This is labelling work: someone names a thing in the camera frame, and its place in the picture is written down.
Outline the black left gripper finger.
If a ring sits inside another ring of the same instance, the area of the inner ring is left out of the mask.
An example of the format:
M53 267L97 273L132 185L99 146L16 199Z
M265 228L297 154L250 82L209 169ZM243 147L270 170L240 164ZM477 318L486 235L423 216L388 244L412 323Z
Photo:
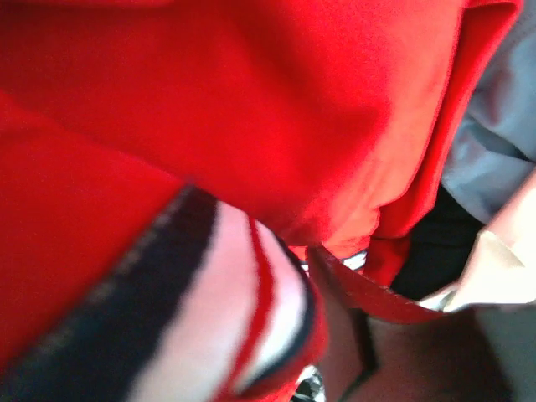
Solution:
M535 308L477 307L423 323L380 319L372 285L353 303L342 263L307 252L326 303L329 343L318 368L328 401L533 401Z

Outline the cream and black jacket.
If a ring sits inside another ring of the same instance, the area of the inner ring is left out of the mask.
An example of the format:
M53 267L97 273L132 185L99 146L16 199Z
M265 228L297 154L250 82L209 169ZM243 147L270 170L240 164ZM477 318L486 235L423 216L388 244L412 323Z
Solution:
M482 229L461 278L419 302L438 312L535 303L535 176Z

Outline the grey-blue cloth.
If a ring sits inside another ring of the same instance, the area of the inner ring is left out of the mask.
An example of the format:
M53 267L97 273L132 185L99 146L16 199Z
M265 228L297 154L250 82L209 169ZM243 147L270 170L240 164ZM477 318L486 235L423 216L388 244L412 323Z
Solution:
M441 183L487 223L535 168L535 11L525 10L487 65Z

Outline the red cloth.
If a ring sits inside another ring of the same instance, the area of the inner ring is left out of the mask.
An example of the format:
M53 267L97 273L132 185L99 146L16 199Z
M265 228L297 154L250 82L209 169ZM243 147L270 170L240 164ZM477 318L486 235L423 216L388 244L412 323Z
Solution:
M352 399L381 332L507 385L389 286L520 1L4 1L1 398Z

